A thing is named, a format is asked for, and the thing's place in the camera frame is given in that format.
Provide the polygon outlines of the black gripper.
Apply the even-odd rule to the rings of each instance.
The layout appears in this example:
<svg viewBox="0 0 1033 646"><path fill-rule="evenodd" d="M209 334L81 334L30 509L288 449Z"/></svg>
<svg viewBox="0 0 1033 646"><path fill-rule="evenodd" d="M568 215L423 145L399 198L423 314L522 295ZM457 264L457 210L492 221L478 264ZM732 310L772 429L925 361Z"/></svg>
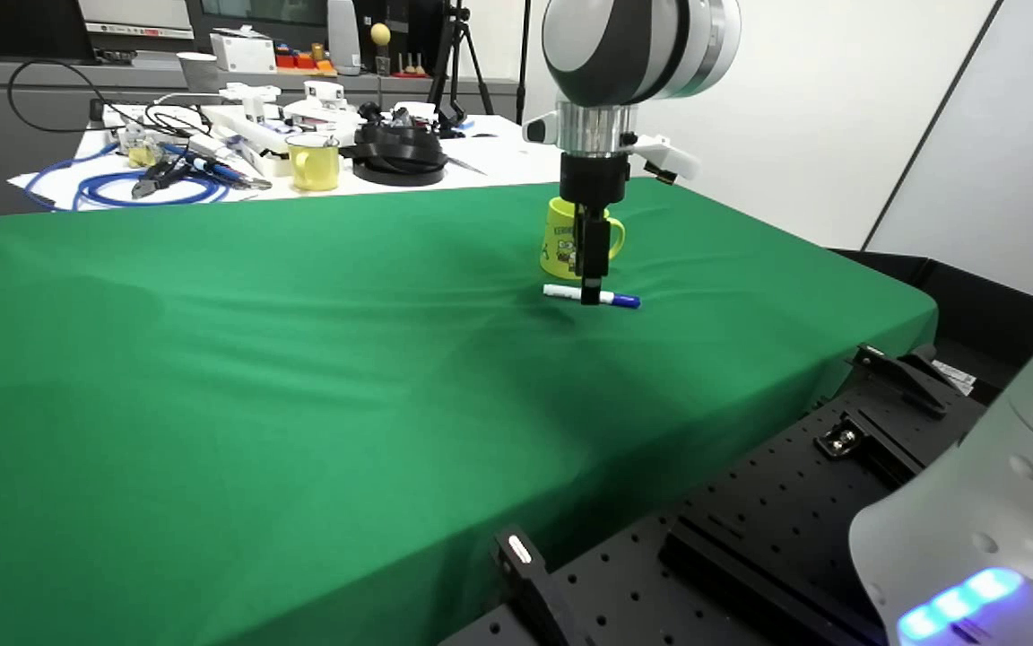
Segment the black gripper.
<svg viewBox="0 0 1033 646"><path fill-rule="evenodd" d="M574 203L574 275L581 284L581 306L594 306L604 280L611 275L611 224L604 210L617 205L623 198L627 184L627 157L581 157L562 156L558 157L558 198ZM590 212L594 215L594 275L590 275Z"/></svg>

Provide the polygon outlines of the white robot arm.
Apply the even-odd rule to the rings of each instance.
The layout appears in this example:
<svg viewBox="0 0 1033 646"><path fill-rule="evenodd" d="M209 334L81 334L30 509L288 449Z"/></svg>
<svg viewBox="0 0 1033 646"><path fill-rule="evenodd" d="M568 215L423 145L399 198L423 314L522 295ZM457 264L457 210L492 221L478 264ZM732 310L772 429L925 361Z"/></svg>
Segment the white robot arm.
<svg viewBox="0 0 1033 646"><path fill-rule="evenodd" d="M623 112L709 90L737 54L737 0L547 0L558 198L574 205L578 298L611 275ZM851 560L889 646L1033 646L1033 361L975 429L851 521Z"/></svg>

